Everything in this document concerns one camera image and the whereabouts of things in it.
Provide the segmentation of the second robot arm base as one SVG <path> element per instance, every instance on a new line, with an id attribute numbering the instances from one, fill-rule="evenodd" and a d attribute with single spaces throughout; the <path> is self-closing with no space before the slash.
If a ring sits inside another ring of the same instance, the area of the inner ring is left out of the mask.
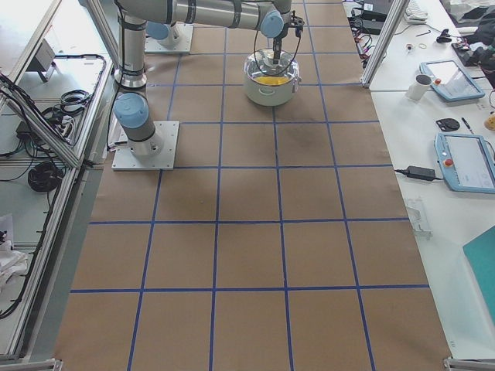
<path id="1" fill-rule="evenodd" d="M 167 25 L 157 22 L 148 22 L 147 35 L 156 40 L 160 45 L 171 47 L 180 41 L 180 34 L 176 24 Z"/>

